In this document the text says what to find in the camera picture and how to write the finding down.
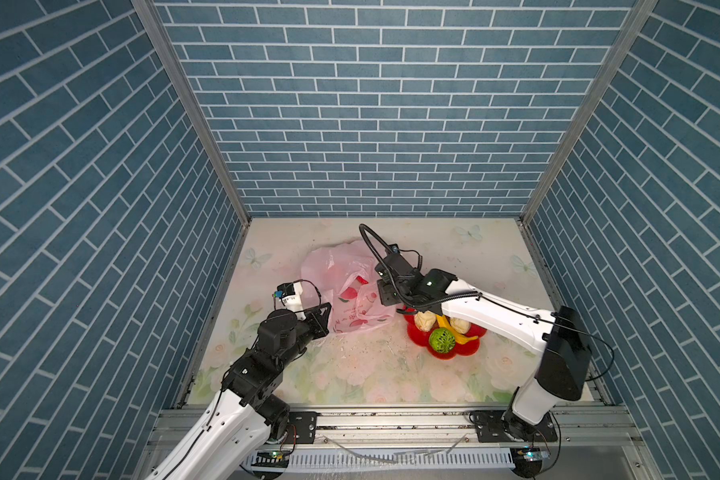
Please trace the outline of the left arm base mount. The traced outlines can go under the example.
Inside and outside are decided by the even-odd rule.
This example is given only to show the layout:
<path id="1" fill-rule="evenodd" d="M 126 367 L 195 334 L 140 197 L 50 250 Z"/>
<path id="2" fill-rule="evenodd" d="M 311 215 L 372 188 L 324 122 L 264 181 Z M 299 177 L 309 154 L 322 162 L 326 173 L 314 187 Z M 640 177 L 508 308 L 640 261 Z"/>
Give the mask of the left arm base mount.
<path id="1" fill-rule="evenodd" d="M 316 411 L 290 412 L 271 428 L 270 441 L 277 444 L 313 444 L 317 430 Z"/>

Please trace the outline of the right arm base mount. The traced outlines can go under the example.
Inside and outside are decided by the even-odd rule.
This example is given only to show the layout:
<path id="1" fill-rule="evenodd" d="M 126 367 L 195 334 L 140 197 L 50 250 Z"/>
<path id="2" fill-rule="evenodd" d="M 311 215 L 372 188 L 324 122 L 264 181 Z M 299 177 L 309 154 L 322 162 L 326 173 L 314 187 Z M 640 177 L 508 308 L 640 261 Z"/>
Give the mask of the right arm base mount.
<path id="1" fill-rule="evenodd" d="M 555 442 L 559 439 L 558 427 L 551 413 L 546 413 L 540 423 L 531 425 L 514 415 L 510 410 L 472 410 L 467 420 L 476 430 L 480 443 L 500 442 Z"/>

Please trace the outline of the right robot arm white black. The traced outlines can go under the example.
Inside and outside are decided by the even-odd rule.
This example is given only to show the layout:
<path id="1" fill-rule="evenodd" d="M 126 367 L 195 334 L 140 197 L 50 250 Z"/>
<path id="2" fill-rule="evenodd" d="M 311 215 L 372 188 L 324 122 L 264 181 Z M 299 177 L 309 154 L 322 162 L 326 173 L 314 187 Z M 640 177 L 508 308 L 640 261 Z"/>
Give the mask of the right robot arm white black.
<path id="1" fill-rule="evenodd" d="M 529 430 L 551 416 L 562 401 L 582 397 L 592 357 L 590 336 L 576 311 L 524 306 L 482 291 L 441 269 L 422 272 L 397 245 L 386 246 L 375 271 L 382 303 L 403 306 L 413 326 L 429 326 L 428 347 L 443 355 L 457 344 L 477 341 L 469 331 L 483 329 L 523 347 L 538 359 L 535 370 L 516 389 L 503 416 L 506 429 Z"/>

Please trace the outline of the pale yellow fake pear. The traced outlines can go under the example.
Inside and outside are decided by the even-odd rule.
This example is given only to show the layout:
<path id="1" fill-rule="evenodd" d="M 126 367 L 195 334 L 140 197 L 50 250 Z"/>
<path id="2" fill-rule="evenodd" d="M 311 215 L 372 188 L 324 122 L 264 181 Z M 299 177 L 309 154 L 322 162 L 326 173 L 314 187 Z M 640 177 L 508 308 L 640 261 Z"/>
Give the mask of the pale yellow fake pear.
<path id="1" fill-rule="evenodd" d="M 456 332 L 458 332 L 459 334 L 464 335 L 464 336 L 466 336 L 468 334 L 468 332 L 471 328 L 471 323 L 466 320 L 463 320 L 463 319 L 451 317 L 449 322 L 450 322 L 451 327 Z"/>

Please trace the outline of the red flower-shaped plate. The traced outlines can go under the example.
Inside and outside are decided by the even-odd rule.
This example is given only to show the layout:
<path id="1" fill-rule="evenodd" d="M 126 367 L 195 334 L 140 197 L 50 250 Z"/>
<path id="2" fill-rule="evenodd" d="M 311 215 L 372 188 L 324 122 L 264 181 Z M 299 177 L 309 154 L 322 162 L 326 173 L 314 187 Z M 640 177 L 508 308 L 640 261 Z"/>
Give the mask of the red flower-shaped plate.
<path id="1" fill-rule="evenodd" d="M 483 327 L 430 311 L 402 309 L 400 313 L 407 323 L 408 338 L 440 360 L 474 355 L 487 333 Z"/>

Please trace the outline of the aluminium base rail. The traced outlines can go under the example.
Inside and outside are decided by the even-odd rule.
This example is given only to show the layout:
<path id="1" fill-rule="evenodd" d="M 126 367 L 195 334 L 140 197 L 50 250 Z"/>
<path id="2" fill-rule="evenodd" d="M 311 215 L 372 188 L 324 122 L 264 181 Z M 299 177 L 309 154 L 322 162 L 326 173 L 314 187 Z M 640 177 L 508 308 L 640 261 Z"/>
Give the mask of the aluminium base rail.
<path id="1" fill-rule="evenodd" d="M 510 461 L 510 453 L 524 447 L 621 449 L 628 460 L 639 461 L 644 441 L 627 409 L 596 402 L 571 403 L 550 413 L 559 439 L 480 443 L 467 420 L 472 410 L 507 406 L 414 405 L 402 407 L 317 407 L 295 405 L 291 412 L 316 411 L 313 444 L 281 444 L 291 457 L 287 472 L 360 471 L 393 467 L 496 466 Z"/>

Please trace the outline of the pink plastic bag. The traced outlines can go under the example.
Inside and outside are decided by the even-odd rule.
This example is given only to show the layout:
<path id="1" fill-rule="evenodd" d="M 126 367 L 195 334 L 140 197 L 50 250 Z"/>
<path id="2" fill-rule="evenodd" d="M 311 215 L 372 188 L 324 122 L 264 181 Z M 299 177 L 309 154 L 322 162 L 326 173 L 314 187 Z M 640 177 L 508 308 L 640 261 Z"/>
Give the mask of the pink plastic bag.
<path id="1" fill-rule="evenodd" d="M 376 265 L 376 258 L 362 240 L 321 247 L 306 256 L 300 274 L 331 304 L 331 333 L 370 330 L 394 319 L 395 307 L 381 302 Z"/>

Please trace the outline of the yellow fake banana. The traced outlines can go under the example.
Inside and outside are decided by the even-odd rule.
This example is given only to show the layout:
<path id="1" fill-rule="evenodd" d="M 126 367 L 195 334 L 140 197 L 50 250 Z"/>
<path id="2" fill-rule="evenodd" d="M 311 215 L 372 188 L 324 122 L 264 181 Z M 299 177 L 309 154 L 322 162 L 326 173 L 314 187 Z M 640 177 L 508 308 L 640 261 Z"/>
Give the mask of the yellow fake banana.
<path id="1" fill-rule="evenodd" d="M 457 331 L 450 323 L 448 318 L 443 315 L 437 315 L 436 320 L 438 322 L 438 325 L 440 328 L 444 328 L 447 331 L 451 333 L 451 335 L 454 337 L 455 342 L 460 345 L 464 345 L 466 343 L 469 343 L 471 341 L 477 340 L 477 336 L 466 336 L 459 331 Z"/>

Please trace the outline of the beige fake fruit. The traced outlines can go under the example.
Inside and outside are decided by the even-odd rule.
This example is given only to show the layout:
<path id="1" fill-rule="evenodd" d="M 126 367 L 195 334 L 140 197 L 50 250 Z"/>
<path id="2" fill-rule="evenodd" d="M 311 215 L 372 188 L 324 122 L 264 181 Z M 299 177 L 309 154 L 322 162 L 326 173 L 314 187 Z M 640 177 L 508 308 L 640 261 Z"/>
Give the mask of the beige fake fruit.
<path id="1" fill-rule="evenodd" d="M 437 324 L 437 315 L 433 312 L 417 312 L 414 315 L 414 325 L 421 332 L 430 332 Z"/>

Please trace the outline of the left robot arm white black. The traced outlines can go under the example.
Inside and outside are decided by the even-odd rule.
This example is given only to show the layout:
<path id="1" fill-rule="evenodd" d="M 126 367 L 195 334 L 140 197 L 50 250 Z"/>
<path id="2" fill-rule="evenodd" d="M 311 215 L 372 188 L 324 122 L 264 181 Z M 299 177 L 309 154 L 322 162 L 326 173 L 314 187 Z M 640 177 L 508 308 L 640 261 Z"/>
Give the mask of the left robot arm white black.
<path id="1" fill-rule="evenodd" d="M 274 391 L 310 342 L 329 334 L 332 306 L 272 311 L 257 337 L 221 380 L 220 391 L 150 479 L 226 479 L 269 441 L 280 442 L 290 406 Z"/>

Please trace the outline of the green red fake fruit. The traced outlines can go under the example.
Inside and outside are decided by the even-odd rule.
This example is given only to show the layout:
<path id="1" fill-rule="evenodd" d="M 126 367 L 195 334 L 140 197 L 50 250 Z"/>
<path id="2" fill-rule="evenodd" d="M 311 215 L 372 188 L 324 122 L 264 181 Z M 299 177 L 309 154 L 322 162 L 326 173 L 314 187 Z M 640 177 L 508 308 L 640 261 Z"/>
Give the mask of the green red fake fruit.
<path id="1" fill-rule="evenodd" d="M 456 346 L 451 333 L 440 327 L 430 332 L 428 343 L 429 347 L 438 355 L 448 355 Z"/>

